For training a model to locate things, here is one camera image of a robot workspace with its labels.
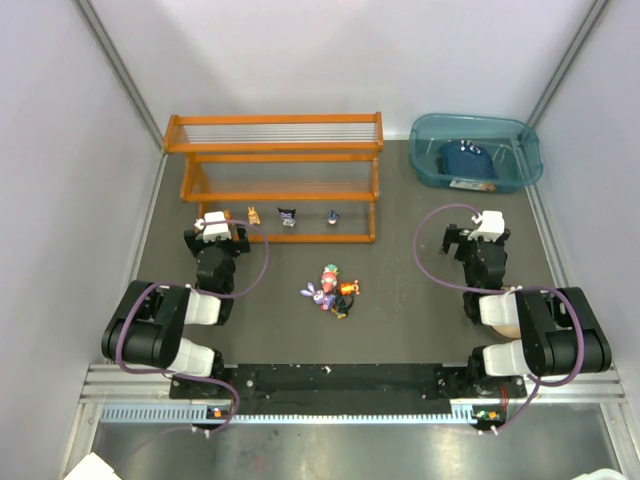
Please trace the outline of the orange wooden shelf rack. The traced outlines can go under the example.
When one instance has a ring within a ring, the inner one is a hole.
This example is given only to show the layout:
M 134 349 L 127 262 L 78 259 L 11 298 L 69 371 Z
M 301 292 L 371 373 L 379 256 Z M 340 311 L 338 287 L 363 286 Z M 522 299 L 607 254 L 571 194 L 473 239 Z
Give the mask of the orange wooden shelf rack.
M 271 234 L 274 244 L 372 244 L 376 240 L 376 203 L 380 198 L 379 155 L 384 147 L 383 117 L 369 114 L 294 114 L 180 116 L 168 121 L 167 154 L 181 154 L 185 170 L 180 198 L 198 213 L 224 202 L 359 202 L 368 207 L 368 230 L 361 234 L 299 234 L 287 228 Z M 304 181 L 285 190 L 282 183 L 254 191 L 215 190 L 207 165 L 310 165 L 365 163 L 370 179 L 362 187 L 344 181 Z

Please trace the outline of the orange rabbit toy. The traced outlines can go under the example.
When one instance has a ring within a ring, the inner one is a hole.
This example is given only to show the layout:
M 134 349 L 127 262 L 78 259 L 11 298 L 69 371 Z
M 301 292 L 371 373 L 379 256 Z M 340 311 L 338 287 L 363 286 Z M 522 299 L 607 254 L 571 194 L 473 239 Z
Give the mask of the orange rabbit toy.
M 251 225 L 260 225 L 261 219 L 254 206 L 248 207 L 248 220 Z

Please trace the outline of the round wooden disc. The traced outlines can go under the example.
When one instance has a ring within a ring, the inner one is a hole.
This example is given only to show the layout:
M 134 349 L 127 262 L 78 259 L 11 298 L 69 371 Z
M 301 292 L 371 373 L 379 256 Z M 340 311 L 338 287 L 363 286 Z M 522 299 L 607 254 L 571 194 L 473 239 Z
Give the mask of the round wooden disc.
M 521 338 L 519 315 L 515 292 L 517 287 L 511 287 L 491 301 L 492 328 L 500 335 L 517 340 Z

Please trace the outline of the black purple cat toy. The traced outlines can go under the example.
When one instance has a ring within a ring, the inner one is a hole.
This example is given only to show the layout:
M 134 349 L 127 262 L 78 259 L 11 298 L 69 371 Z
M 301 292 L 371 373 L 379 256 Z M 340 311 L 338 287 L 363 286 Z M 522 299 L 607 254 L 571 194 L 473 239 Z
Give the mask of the black purple cat toy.
M 277 208 L 280 220 L 284 227 L 293 228 L 296 225 L 296 210 L 288 208 Z

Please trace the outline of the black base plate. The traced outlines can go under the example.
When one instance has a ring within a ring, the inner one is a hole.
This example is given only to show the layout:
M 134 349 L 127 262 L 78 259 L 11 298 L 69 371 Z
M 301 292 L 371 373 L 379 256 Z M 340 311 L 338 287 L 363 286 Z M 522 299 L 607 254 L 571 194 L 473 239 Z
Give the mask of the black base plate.
M 240 414 L 435 414 L 456 399 L 526 397 L 520 377 L 475 368 L 412 364 L 239 364 L 219 372 Z

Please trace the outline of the orange tiger toy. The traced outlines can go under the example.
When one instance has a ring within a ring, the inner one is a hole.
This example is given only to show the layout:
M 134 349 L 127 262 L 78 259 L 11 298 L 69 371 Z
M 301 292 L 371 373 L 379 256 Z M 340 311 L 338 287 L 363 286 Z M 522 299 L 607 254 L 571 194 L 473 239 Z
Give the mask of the orange tiger toy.
M 359 295 L 360 285 L 358 280 L 352 282 L 344 282 L 340 284 L 340 293 L 343 296 Z

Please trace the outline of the red green carrot toy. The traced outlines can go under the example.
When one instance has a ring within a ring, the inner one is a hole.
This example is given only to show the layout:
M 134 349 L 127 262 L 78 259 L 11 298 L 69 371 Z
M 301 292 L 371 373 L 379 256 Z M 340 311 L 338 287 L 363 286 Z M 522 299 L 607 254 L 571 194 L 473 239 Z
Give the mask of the red green carrot toy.
M 322 290 L 329 294 L 331 293 L 338 283 L 339 270 L 335 264 L 328 264 L 323 268 L 321 275 Z

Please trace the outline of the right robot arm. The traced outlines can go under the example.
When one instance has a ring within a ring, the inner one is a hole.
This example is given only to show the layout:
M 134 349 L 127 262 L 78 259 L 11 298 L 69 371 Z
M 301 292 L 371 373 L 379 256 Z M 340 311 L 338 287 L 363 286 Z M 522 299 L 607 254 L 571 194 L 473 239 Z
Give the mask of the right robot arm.
M 455 224 L 446 227 L 441 252 L 451 246 L 463 266 L 465 315 L 476 325 L 502 330 L 511 341 L 473 349 L 467 366 L 443 378 L 460 396 L 522 398 L 524 377 L 567 376 L 607 371 L 612 351 L 591 305 L 579 287 L 528 291 L 503 284 L 510 232 L 487 239 Z

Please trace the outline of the black yellow dog toy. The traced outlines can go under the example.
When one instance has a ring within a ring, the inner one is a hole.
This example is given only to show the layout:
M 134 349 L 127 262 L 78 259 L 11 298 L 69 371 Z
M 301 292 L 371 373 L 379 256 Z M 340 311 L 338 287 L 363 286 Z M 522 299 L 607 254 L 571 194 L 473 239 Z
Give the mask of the black yellow dog toy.
M 342 296 L 338 295 L 332 305 L 331 311 L 338 318 L 346 318 L 350 309 L 354 304 L 354 297 L 351 295 Z

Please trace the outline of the small blue shark toy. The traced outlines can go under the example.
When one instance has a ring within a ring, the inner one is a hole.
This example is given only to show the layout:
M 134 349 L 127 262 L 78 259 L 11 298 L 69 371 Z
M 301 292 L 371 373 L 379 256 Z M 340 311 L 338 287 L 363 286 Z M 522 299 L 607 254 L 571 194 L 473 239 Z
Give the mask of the small blue shark toy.
M 329 225 L 336 225 L 339 220 L 339 214 L 335 210 L 331 210 L 327 217 Z

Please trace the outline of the teal plastic tub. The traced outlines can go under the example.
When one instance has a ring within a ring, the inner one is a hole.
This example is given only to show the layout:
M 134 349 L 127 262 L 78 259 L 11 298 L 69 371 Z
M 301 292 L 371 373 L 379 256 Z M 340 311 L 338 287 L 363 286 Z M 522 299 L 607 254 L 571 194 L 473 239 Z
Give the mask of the teal plastic tub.
M 431 113 L 411 127 L 409 161 L 429 187 L 509 194 L 541 178 L 539 146 L 517 120 Z

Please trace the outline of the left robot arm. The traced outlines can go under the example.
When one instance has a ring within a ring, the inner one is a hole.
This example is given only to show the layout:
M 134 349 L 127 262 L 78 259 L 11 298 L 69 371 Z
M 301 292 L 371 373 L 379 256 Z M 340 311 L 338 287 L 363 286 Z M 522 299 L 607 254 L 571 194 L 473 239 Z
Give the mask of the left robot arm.
M 225 324 L 234 305 L 235 259 L 250 251 L 246 229 L 209 225 L 213 235 L 184 232 L 196 260 L 196 283 L 154 286 L 134 280 L 125 291 L 101 339 L 109 360 L 213 378 L 224 369 L 219 351 L 184 337 L 187 325 Z

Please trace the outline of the purple bunny toy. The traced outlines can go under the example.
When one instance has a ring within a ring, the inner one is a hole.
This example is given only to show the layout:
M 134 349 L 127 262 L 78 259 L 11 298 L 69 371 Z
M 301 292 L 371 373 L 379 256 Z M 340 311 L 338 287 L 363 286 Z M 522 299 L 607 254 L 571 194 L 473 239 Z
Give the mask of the purple bunny toy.
M 336 300 L 336 296 L 333 293 L 326 293 L 323 289 L 316 288 L 311 282 L 307 284 L 305 289 L 300 291 L 300 294 L 304 297 L 311 298 L 323 311 L 329 311 Z

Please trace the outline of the label card in tub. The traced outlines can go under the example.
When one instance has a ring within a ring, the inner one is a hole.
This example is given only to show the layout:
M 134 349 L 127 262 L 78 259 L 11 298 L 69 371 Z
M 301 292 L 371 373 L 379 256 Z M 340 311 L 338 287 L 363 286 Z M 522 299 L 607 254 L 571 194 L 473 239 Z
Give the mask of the label card in tub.
M 497 189 L 497 185 L 494 183 L 475 182 L 464 179 L 452 180 L 449 184 L 449 187 L 480 192 L 494 192 Z

